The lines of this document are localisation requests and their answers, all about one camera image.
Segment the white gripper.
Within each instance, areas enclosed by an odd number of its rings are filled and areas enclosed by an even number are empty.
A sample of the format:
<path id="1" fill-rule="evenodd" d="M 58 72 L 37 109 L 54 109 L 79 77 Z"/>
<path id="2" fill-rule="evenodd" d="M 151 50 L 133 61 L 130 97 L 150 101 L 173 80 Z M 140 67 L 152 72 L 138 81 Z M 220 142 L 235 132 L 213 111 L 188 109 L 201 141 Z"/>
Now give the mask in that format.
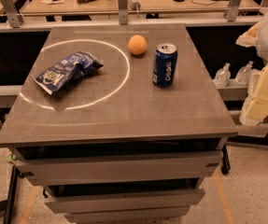
<path id="1" fill-rule="evenodd" d="M 236 44 L 245 48 L 255 47 L 260 28 L 257 22 L 240 35 Z M 255 126 L 268 116 L 268 63 L 260 72 L 251 74 L 239 121 L 246 126 Z"/>

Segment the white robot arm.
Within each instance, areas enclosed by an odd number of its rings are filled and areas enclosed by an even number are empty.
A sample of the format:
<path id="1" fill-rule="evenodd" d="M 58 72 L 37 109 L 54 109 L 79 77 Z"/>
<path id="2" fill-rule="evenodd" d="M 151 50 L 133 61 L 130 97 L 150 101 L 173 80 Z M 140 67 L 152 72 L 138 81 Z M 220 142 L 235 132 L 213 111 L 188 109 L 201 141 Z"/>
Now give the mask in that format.
<path id="1" fill-rule="evenodd" d="M 255 47 L 265 66 L 258 77 L 253 77 L 248 85 L 248 96 L 243 104 L 240 122 L 255 126 L 268 116 L 268 12 L 261 21 L 240 35 L 236 44 L 242 47 Z"/>

